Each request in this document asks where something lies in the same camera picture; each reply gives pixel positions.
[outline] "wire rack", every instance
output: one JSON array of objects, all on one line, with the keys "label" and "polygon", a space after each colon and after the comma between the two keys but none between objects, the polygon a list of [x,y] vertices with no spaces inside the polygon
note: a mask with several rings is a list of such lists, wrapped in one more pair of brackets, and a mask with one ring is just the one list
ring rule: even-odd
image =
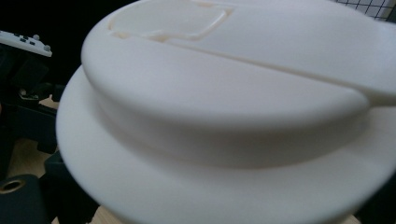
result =
[{"label": "wire rack", "polygon": [[352,7],[378,21],[386,21],[396,5],[396,0],[331,0],[331,1],[346,5],[347,7]]}]

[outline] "white game controller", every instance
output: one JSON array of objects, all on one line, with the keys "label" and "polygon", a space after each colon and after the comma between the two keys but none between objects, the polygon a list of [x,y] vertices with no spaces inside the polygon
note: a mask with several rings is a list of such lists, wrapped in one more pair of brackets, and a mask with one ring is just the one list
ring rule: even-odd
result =
[{"label": "white game controller", "polygon": [[41,54],[50,57],[52,52],[49,45],[44,45],[38,35],[29,37],[26,35],[12,34],[5,31],[0,31],[0,44],[9,45],[17,49],[24,49],[33,53]]}]

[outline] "metal ring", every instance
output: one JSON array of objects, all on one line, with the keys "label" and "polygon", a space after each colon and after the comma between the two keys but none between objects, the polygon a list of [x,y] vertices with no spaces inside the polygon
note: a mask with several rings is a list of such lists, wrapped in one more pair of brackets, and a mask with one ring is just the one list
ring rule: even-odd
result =
[{"label": "metal ring", "polygon": [[26,182],[22,179],[11,180],[0,186],[0,194],[8,194],[22,188]]}]

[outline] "wooden floor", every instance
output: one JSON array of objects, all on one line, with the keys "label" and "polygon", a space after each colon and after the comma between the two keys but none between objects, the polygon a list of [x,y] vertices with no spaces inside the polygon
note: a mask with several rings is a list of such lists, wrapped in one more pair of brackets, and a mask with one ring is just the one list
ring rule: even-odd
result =
[{"label": "wooden floor", "polygon": [[[52,102],[43,102],[44,105],[51,107],[57,107]],[[29,139],[19,139],[15,143],[11,163],[8,170],[8,177],[15,175],[32,174],[37,177],[42,176],[45,173],[44,161],[50,156],[50,154],[40,152],[36,150],[37,142]],[[53,220],[53,224],[58,224],[57,219]],[[93,224],[121,224],[111,213],[109,213],[104,207],[99,207],[96,211],[92,221]],[[359,221],[351,216],[342,224],[360,224]]]}]

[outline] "white plastic object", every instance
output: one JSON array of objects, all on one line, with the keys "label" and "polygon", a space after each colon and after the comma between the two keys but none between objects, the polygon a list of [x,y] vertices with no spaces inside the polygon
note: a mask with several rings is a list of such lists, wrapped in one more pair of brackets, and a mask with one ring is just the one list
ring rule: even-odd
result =
[{"label": "white plastic object", "polygon": [[38,35],[29,37],[26,35],[18,35],[6,31],[0,31],[0,44],[5,44],[17,49],[27,50],[46,57],[52,56],[50,46],[44,45],[43,42],[39,40]]},{"label": "white plastic object", "polygon": [[85,39],[61,152],[126,223],[341,221],[396,167],[395,34],[330,1],[133,3]]}]

